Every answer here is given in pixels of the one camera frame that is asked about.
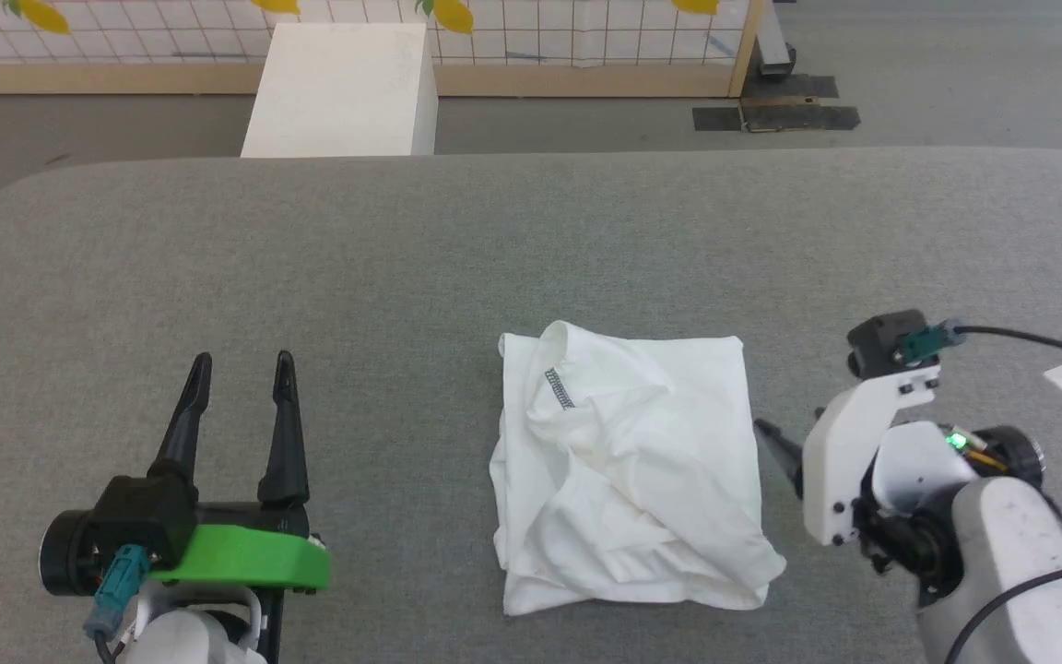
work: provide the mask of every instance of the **folded white shirt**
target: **folded white shirt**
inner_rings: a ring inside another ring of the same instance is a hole
[[[785,571],[759,528],[742,344],[504,335],[490,461],[502,610],[585,599],[756,609]]]

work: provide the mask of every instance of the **white pedestal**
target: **white pedestal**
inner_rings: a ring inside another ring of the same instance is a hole
[[[242,157],[431,155],[425,24],[277,24]]]

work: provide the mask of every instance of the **green plastic part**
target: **green plastic part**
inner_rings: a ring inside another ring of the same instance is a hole
[[[150,573],[159,581],[322,590],[330,584],[330,554],[297,534],[241,526],[201,525],[178,566]]]

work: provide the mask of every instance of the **gray floor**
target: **gray floor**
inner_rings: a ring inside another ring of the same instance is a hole
[[[798,71],[833,74],[851,132],[695,132],[719,101],[445,100],[438,151],[832,146],[1062,148],[1062,3],[801,0],[780,5]],[[240,152],[247,97],[0,97],[0,188],[51,168]]]

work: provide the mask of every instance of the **gray table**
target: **gray table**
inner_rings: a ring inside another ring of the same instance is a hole
[[[499,333],[737,335],[753,408],[802,435],[880,311],[1062,336],[1062,152],[872,149],[97,165],[0,193],[0,661],[93,661],[85,599],[35,548],[143,472],[192,356],[215,356],[198,483],[249,499],[275,353],[297,359],[332,590],[290,597],[282,660],[918,661],[903,573],[810,545],[763,610],[578,605],[502,618],[485,464]],[[1062,354],[978,339],[932,411],[1044,443],[1062,500]]]

